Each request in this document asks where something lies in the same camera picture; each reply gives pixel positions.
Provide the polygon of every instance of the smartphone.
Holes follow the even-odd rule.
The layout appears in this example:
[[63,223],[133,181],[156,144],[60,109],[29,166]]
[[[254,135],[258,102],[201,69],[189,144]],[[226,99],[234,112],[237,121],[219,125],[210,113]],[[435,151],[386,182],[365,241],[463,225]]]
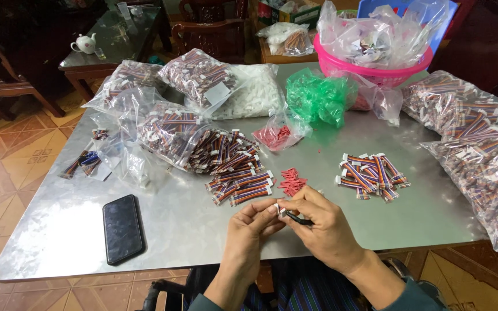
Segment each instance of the smartphone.
[[137,198],[124,196],[103,206],[107,264],[116,266],[145,250]]

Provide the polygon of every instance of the green plastic bag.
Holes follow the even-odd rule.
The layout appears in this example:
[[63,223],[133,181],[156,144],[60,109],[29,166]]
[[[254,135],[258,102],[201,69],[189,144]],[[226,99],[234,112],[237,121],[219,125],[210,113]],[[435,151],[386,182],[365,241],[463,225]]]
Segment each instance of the green plastic bag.
[[286,90],[289,108],[303,120],[322,120],[340,128],[345,124],[343,113],[355,103],[359,87],[349,77],[325,77],[305,68],[287,79]]

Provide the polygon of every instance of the teapot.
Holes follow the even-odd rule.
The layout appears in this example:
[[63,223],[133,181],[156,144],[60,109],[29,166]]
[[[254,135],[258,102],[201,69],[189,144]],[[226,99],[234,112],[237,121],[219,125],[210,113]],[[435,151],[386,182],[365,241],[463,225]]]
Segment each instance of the teapot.
[[70,47],[76,51],[76,52],[84,52],[86,54],[93,54],[95,52],[95,33],[91,35],[91,38],[86,36],[86,35],[79,35],[78,39],[76,39],[76,42],[72,42],[70,44]]

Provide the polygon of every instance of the right hand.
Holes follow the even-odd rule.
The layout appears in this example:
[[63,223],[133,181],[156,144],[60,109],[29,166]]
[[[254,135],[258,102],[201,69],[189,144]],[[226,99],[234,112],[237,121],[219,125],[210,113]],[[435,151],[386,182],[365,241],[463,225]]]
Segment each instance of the right hand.
[[318,260],[342,274],[351,273],[363,264],[365,249],[356,242],[339,206],[309,186],[303,187],[291,201],[278,199],[277,202],[280,208],[294,211],[295,215],[301,213],[314,222],[308,227],[289,217],[280,217]]

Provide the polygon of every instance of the striped pants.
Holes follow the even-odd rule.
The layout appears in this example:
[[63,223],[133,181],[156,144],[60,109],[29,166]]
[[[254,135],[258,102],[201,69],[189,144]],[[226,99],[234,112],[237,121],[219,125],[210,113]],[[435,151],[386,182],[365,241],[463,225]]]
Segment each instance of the striped pants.
[[[358,311],[365,310],[357,299],[359,291],[341,273],[314,257],[270,261],[274,293],[261,294],[249,286],[241,311]],[[218,272],[218,265],[193,268],[186,280],[191,295],[184,296],[187,310],[199,293],[204,293]]]

